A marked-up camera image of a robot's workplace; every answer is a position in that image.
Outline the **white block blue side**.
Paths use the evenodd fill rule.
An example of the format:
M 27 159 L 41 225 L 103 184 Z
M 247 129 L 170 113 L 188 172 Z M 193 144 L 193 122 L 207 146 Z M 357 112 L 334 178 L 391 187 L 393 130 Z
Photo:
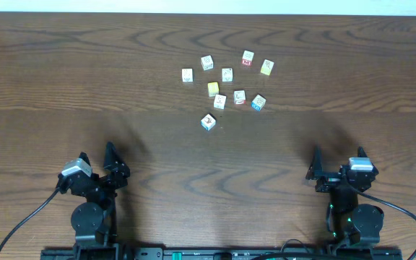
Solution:
M 255 109 L 256 111 L 260 111 L 263 107 L 264 107 L 264 105 L 266 104 L 266 99 L 262 96 L 262 95 L 260 95 L 260 94 L 258 94 L 253 100 L 252 100 L 252 102 L 251 102 L 251 107 L 253 108 L 253 109 Z

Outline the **apple block blue side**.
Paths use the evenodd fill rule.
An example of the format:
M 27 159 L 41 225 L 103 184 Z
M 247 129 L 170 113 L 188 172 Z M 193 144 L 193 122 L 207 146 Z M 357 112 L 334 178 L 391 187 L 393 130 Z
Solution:
M 208 113 L 201 119 L 201 126 L 207 131 L 210 131 L 216 125 L 216 123 L 217 121 L 211 113 Z

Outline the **white block red side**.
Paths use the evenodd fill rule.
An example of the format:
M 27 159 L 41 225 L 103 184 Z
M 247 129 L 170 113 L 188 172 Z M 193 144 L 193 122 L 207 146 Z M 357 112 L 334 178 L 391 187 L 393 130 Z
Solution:
M 236 90 L 233 92 L 233 99 L 236 105 L 242 105 L 246 103 L 246 92 L 244 90 Z

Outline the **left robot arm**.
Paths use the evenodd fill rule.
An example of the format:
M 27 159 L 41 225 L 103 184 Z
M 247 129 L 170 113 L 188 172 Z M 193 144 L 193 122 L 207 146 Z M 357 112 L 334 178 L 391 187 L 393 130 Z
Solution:
M 70 191 L 86 198 L 71 214 L 75 259 L 126 258 L 125 247 L 117 241 L 116 191 L 128 185 L 131 172 L 112 142 L 106 144 L 103 168 L 107 174 L 100 177 L 82 152 L 58 175 L 56 188 L 61 194 Z

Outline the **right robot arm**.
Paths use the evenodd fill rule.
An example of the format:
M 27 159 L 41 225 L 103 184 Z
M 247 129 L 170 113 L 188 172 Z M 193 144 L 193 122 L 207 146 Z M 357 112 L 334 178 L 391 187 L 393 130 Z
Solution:
M 315 190 L 328 193 L 327 229 L 334 234 L 332 251 L 340 248 L 370 247 L 380 241 L 384 212 L 377 206 L 361 204 L 358 196 L 371 187 L 378 170 L 362 147 L 337 172 L 326 171 L 321 151 L 315 148 L 306 179 L 315 180 Z

